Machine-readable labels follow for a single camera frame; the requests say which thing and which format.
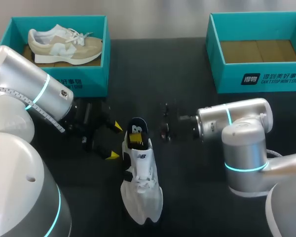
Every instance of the sneaker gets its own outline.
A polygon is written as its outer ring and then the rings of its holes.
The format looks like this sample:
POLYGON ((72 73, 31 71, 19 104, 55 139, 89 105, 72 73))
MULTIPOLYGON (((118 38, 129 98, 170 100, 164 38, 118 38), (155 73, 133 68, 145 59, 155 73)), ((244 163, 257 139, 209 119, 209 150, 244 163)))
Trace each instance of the sneaker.
POLYGON ((122 144, 124 180, 120 187, 129 215, 143 225, 147 218, 156 223, 163 206, 148 128, 142 118, 133 118, 122 144))
POLYGON ((29 46, 36 63, 67 62, 73 65, 88 63, 100 56, 102 40, 79 34, 73 29, 56 25, 46 32, 29 31, 29 46))

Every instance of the table surface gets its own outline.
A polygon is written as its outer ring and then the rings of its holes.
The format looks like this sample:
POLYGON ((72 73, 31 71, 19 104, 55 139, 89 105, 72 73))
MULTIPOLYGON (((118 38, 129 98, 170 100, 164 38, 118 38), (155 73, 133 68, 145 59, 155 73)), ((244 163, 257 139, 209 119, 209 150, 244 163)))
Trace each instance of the table surface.
MULTIPOLYGON (((270 237, 265 197, 242 198, 229 191, 219 141, 164 144, 159 138, 166 102, 192 115, 198 108, 256 97, 267 99, 273 109, 267 147, 283 155, 296 153, 296 92, 217 94, 204 38, 112 40, 107 102, 124 128, 132 117, 147 121, 163 213, 153 228, 134 226, 123 212, 121 161, 88 154, 75 139, 64 139, 36 121, 32 145, 69 203, 72 237, 270 237)), ((100 132, 108 146, 120 151, 123 134, 100 132)))

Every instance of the white robotic arm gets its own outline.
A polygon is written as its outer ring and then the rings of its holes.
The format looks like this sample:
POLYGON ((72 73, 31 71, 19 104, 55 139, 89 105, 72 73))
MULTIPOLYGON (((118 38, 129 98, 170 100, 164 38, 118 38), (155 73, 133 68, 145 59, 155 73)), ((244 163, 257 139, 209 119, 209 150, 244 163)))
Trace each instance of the white robotic arm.
POLYGON ((73 92, 6 46, 0 46, 0 237, 68 237, 68 204, 29 144, 28 111, 53 124, 70 110, 73 92))

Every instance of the open box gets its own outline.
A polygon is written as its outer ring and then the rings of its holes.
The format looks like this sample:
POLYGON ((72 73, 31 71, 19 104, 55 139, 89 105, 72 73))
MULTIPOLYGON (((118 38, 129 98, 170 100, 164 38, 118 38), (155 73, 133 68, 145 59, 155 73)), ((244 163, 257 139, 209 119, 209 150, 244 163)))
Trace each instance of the open box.
POLYGON ((44 65, 41 69, 72 90, 77 97, 105 97, 108 92, 111 50, 106 16, 12 17, 0 45, 7 45, 23 55, 30 29, 48 31, 56 24, 83 34, 93 32, 91 37, 102 39, 101 63, 99 66, 44 65))
POLYGON ((296 12, 212 13, 206 48, 218 93, 296 91, 296 12))

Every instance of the shoe sole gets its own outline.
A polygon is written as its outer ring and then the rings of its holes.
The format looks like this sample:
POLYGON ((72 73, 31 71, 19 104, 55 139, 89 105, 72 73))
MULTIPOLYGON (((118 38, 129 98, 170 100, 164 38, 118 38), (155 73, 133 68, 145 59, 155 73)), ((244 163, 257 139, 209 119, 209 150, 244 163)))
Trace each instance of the shoe sole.
POLYGON ((35 63, 57 63, 57 62, 67 62, 72 65, 81 65, 88 62, 91 62, 92 60, 96 59, 101 55, 102 52, 89 57, 89 58, 83 58, 83 59, 72 59, 72 58, 66 58, 62 56, 50 56, 50 55, 38 55, 35 54, 35 63))

